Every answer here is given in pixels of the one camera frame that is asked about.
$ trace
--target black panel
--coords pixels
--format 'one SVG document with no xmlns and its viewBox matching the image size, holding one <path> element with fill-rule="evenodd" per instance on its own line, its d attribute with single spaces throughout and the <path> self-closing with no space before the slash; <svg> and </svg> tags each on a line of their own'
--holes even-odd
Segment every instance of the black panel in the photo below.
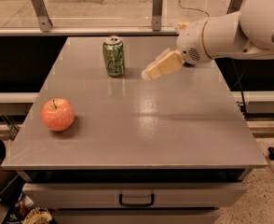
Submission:
<svg viewBox="0 0 274 224">
<path fill-rule="evenodd" d="M 66 38 L 0 37 L 0 92 L 39 92 Z"/>
<path fill-rule="evenodd" d="M 274 91 L 274 60 L 215 60 L 232 91 Z"/>
<path fill-rule="evenodd" d="M 243 169 L 26 171 L 35 183 L 236 182 Z"/>
</svg>

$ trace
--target cable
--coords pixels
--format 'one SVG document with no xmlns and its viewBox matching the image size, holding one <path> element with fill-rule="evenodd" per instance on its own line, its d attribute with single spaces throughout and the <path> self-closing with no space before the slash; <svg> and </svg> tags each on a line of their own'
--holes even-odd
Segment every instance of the cable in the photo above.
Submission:
<svg viewBox="0 0 274 224">
<path fill-rule="evenodd" d="M 185 9 L 185 10 L 196 10 L 196 11 L 200 11 L 202 12 L 203 14 L 207 15 L 207 17 L 210 17 L 210 14 L 202 9 L 199 9 L 199 8 L 192 8 L 192 7 L 183 7 L 181 5 L 181 0 L 178 0 L 178 6 L 182 9 Z"/>
<path fill-rule="evenodd" d="M 247 108 L 246 108 L 246 102 L 245 102 L 245 97 L 243 95 L 243 89 L 242 89 L 242 86 L 241 86 L 241 83 L 240 83 L 240 77 L 239 77 L 239 73 L 238 73 L 238 70 L 237 70 L 237 66 L 235 65 L 233 59 L 231 59 L 231 61 L 232 61 L 233 66 L 234 66 L 234 70 L 236 71 L 236 74 L 237 74 L 237 78 L 238 78 L 237 83 L 240 84 L 240 94 L 241 94 L 241 99 L 242 99 L 242 103 L 243 103 L 243 113 L 244 113 L 245 117 L 248 117 Z"/>
<path fill-rule="evenodd" d="M 242 71 L 242 73 L 241 73 L 241 75 L 240 75 L 240 80 L 237 80 L 237 82 L 234 83 L 234 85 L 230 88 L 231 91 L 240 83 L 240 81 L 241 81 L 243 75 L 245 74 L 246 69 L 247 69 L 247 66 L 245 66 L 245 68 L 243 69 L 243 71 Z"/>
<path fill-rule="evenodd" d="M 204 17 L 204 14 L 206 13 L 206 7 L 208 6 L 208 1 L 209 1 L 209 0 L 205 0 L 205 7 L 204 7 L 203 17 Z"/>
</svg>

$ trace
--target drawer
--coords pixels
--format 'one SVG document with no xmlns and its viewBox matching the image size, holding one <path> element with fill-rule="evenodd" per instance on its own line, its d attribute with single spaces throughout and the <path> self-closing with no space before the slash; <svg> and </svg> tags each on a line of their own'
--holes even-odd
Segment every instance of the drawer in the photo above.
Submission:
<svg viewBox="0 0 274 224">
<path fill-rule="evenodd" d="M 79 210 L 59 211 L 53 217 L 60 224 L 212 224 L 218 210 Z"/>
<path fill-rule="evenodd" d="M 25 184 L 40 207 L 187 208 L 230 206 L 245 191 L 241 183 L 187 184 Z"/>
</svg>

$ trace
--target drawer handle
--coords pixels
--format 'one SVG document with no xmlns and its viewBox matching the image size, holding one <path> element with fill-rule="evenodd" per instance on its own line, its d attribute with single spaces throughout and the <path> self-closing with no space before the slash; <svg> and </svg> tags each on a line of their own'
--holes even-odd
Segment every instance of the drawer handle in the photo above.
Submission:
<svg viewBox="0 0 274 224">
<path fill-rule="evenodd" d="M 153 205 L 155 202 L 155 195 L 151 194 L 150 195 L 150 203 L 142 203 L 142 204 L 137 204 L 137 203 L 123 203 L 122 202 L 122 194 L 119 194 L 119 204 L 123 207 L 134 207 L 134 208 L 144 208 L 144 207 L 149 207 Z"/>
</svg>

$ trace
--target can label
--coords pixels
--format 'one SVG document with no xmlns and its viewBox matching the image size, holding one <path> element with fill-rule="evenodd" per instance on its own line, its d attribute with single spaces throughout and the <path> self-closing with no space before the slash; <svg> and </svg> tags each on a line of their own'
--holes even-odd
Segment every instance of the can label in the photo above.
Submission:
<svg viewBox="0 0 274 224">
<path fill-rule="evenodd" d="M 119 37 L 112 35 L 103 43 L 103 58 L 107 74 L 110 77 L 119 77 L 125 73 L 124 46 Z"/>
</svg>

